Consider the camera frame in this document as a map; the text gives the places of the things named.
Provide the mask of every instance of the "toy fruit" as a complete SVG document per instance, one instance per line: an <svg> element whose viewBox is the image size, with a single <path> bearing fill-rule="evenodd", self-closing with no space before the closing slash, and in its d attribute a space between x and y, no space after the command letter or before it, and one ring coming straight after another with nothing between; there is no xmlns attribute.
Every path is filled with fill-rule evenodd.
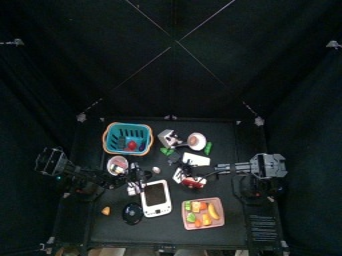
<svg viewBox="0 0 342 256"><path fill-rule="evenodd" d="M211 218L209 218L207 213L204 213L201 215L201 223L203 223L204 226L209 226L211 225Z"/></svg>
<svg viewBox="0 0 342 256"><path fill-rule="evenodd" d="M107 207L103 208L101 214L108 216L109 213L111 213L111 208L107 206Z"/></svg>
<svg viewBox="0 0 342 256"><path fill-rule="evenodd" d="M207 210L207 203L205 202L200 202L199 210L200 211Z"/></svg>
<svg viewBox="0 0 342 256"><path fill-rule="evenodd" d="M201 221L200 221L200 219L196 219L196 220L195 220L195 227L196 227L196 228L200 228L200 227L201 227Z"/></svg>
<svg viewBox="0 0 342 256"><path fill-rule="evenodd" d="M184 207L185 207L185 211L191 211L191 202L189 201L185 201L184 203Z"/></svg>
<svg viewBox="0 0 342 256"><path fill-rule="evenodd" d="M187 214L187 222L193 223L196 221L196 215L191 212Z"/></svg>
<svg viewBox="0 0 342 256"><path fill-rule="evenodd" d="M208 214L212 219L217 220L219 219L219 214L216 212L215 206L212 203L208 203Z"/></svg>
<svg viewBox="0 0 342 256"><path fill-rule="evenodd" d="M136 142L133 140L131 140L127 144L127 147L129 148L129 150L135 150L136 149Z"/></svg>
<svg viewBox="0 0 342 256"><path fill-rule="evenodd" d="M191 202L191 209L192 209L192 212L199 212L200 211L200 202L197 202L197 201Z"/></svg>

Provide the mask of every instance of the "blue basket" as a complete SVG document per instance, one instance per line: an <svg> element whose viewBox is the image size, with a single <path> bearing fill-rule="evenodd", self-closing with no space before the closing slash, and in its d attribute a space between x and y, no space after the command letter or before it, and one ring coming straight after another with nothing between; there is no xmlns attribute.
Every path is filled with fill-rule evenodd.
<svg viewBox="0 0 342 256"><path fill-rule="evenodd" d="M153 143L152 129L145 124L113 122L107 126L101 141L103 149L108 154L143 156ZM131 141L136 143L135 150L128 148Z"/></svg>

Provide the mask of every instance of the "black tent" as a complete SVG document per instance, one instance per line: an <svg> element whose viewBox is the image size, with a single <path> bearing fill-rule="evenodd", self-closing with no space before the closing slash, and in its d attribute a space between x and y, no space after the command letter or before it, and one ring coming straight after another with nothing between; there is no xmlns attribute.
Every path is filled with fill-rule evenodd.
<svg viewBox="0 0 342 256"><path fill-rule="evenodd" d="M290 250L340 255L342 49L326 47L340 11L318 0L2 0L0 254L29 255L52 232L41 149L69 154L91 120L171 115L264 119L287 159Z"/></svg>

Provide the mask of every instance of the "food tray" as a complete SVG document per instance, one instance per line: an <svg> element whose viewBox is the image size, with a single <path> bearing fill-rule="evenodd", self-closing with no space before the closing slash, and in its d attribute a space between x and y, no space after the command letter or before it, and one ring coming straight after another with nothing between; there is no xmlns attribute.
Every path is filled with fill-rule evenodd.
<svg viewBox="0 0 342 256"><path fill-rule="evenodd" d="M187 214L191 212L191 211L185 210L185 202L187 201L212 203L213 207L216 209L216 213L220 216L220 218L217 220L211 218L212 223L211 223L209 226L201 225L199 228L195 227L193 223L187 222ZM201 215L205 214L205 213L208 213L207 209L205 210L200 210L199 213L193 213L193 214L195 214L196 218L199 218L201 220ZM223 207L221 207L220 199L217 197L211 197L211 198L201 198L201 199L192 199L192 200L183 201L181 202L181 217L183 217L184 228L187 230L199 230L199 229L207 229L207 228L215 228L215 227L223 226L224 225L224 212L223 212Z"/></svg>

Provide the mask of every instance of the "green object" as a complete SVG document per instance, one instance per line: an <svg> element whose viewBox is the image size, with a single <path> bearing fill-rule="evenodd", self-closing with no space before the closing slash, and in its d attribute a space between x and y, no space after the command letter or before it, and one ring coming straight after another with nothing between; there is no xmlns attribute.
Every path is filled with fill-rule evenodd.
<svg viewBox="0 0 342 256"><path fill-rule="evenodd" d="M191 202L189 201L185 201L184 203L184 207L185 207L185 211L191 211Z"/></svg>
<svg viewBox="0 0 342 256"><path fill-rule="evenodd" d="M212 143L208 141L207 142L207 145L204 147L204 154L208 156L209 154L209 151L211 151L211 147L212 147Z"/></svg>
<svg viewBox="0 0 342 256"><path fill-rule="evenodd" d="M160 148L160 151L167 156L169 156L175 152L175 150L171 148Z"/></svg>
<svg viewBox="0 0 342 256"><path fill-rule="evenodd" d="M195 222L196 221L196 215L193 214L193 212L188 213L187 215L187 222Z"/></svg>

